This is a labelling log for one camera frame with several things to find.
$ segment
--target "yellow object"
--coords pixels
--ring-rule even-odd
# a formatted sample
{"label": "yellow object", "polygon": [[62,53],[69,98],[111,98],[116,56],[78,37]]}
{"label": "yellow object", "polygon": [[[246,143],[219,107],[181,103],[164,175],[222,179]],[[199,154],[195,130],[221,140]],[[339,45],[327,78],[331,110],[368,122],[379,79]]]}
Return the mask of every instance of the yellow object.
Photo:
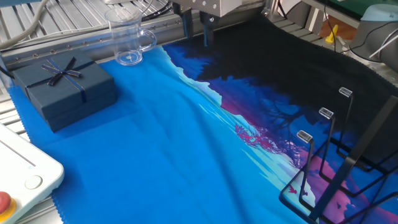
{"label": "yellow object", "polygon": [[335,34],[335,37],[336,37],[337,30],[338,30],[338,25],[335,25],[333,28],[333,32],[330,32],[330,35],[325,39],[325,41],[328,43],[333,43],[335,41],[333,33]]}
{"label": "yellow object", "polygon": [[14,214],[16,208],[17,203],[12,198],[10,207],[8,207],[7,210],[0,215],[0,223],[6,221],[9,217],[11,217],[11,215]]}

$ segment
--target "clear glass mug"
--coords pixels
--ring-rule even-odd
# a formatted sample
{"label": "clear glass mug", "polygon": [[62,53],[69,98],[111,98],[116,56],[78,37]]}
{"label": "clear glass mug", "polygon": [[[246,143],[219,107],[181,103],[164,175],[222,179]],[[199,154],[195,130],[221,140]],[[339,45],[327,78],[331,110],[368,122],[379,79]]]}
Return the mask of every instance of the clear glass mug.
{"label": "clear glass mug", "polygon": [[[105,13],[112,33],[114,56],[122,65],[136,65],[142,60],[142,53],[156,46],[156,36],[141,29],[142,13],[137,7],[115,7]],[[146,36],[152,43],[141,46],[139,38]]]}

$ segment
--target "mug handle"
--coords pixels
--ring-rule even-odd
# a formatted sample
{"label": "mug handle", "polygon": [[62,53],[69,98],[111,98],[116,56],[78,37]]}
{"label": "mug handle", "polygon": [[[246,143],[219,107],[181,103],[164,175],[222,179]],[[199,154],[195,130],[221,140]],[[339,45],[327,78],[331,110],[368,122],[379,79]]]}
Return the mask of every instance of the mug handle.
{"label": "mug handle", "polygon": [[143,36],[145,36],[145,37],[149,37],[149,38],[151,38],[152,39],[152,43],[151,44],[149,44],[149,45],[147,45],[147,46],[141,46],[141,47],[139,47],[139,51],[142,53],[142,52],[145,52],[145,51],[148,51],[148,50],[151,50],[151,49],[153,49],[155,46],[156,46],[156,43],[157,43],[157,39],[156,39],[156,36],[155,36],[155,34],[153,33],[153,32],[151,32],[151,31],[149,31],[149,30],[147,30],[147,29],[139,29],[139,36],[140,37],[143,37]]}

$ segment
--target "ribbon bow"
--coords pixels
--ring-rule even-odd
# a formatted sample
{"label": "ribbon bow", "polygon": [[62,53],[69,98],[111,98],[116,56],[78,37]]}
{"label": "ribbon bow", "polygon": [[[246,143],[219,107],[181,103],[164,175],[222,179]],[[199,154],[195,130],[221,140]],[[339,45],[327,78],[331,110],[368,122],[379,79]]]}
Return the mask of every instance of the ribbon bow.
{"label": "ribbon bow", "polygon": [[81,73],[80,72],[77,72],[77,71],[75,71],[75,70],[79,70],[79,69],[82,69],[82,68],[75,68],[75,70],[72,70],[73,69],[73,67],[75,66],[75,63],[76,63],[76,58],[75,57],[73,57],[71,60],[70,60],[70,62],[69,62],[69,64],[67,65],[67,67],[65,68],[65,69],[62,69],[62,68],[60,68],[52,59],[48,59],[47,60],[53,67],[50,67],[50,66],[48,66],[48,65],[42,65],[42,68],[44,69],[44,70],[47,70],[47,71],[49,71],[49,72],[52,72],[52,73],[54,73],[55,75],[50,79],[50,81],[47,83],[48,85],[50,85],[50,86],[54,86],[54,84],[60,79],[60,78],[62,78],[62,77],[65,77],[68,81],[70,81],[69,80],[69,75],[73,75],[73,76],[75,76],[75,77],[78,77],[78,78],[80,78],[80,75],[81,75]]}
{"label": "ribbon bow", "polygon": [[49,72],[54,73],[55,75],[54,75],[53,77],[51,77],[51,78],[46,78],[45,80],[42,80],[42,81],[40,81],[40,82],[31,84],[31,85],[25,87],[25,89],[28,90],[29,88],[33,88],[33,87],[42,85],[42,84],[44,84],[44,83],[47,83],[47,84],[50,85],[50,86],[54,86],[54,85],[56,84],[56,82],[57,82],[60,78],[64,77],[64,78],[66,78],[73,86],[75,86],[75,87],[80,91],[80,93],[81,93],[81,98],[83,99],[83,102],[86,102],[85,89],[84,89],[81,85],[79,85],[79,83],[77,83],[75,80],[73,80],[73,79],[70,77],[70,75],[73,75],[74,77],[80,78],[81,73],[78,72],[78,71],[81,70],[81,69],[83,69],[83,68],[86,68],[87,66],[90,66],[90,65],[94,64],[94,61],[85,63],[84,65],[80,65],[80,66],[78,66],[78,67],[76,67],[76,68],[73,68],[73,67],[75,66],[75,63],[76,63],[76,58],[73,57],[73,58],[70,60],[70,62],[68,63],[68,65],[67,65],[67,67],[66,67],[65,69],[60,68],[51,58],[48,59],[47,61],[52,65],[52,67],[50,67],[50,66],[48,66],[48,65],[42,65],[42,68],[43,68],[44,70],[46,70],[46,71],[49,71]]}

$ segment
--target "red button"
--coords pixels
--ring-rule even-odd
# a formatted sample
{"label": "red button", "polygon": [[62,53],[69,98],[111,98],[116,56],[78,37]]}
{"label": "red button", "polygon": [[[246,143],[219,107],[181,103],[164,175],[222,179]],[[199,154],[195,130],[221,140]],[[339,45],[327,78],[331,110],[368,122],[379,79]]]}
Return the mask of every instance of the red button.
{"label": "red button", "polygon": [[5,192],[0,192],[0,215],[3,214],[11,204],[11,197]]}

